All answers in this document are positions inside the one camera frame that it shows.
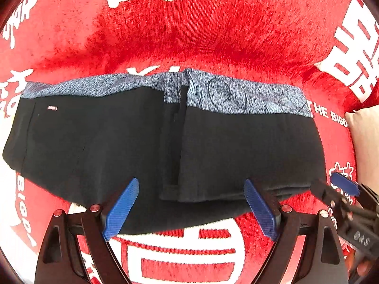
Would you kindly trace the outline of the person's right hand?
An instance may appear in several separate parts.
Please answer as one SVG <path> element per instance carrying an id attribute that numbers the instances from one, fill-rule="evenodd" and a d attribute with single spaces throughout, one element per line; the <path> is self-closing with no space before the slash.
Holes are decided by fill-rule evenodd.
<path id="1" fill-rule="evenodd" d="M 348 283 L 378 284 L 378 260 L 368 260 L 351 250 L 345 259 Z"/>

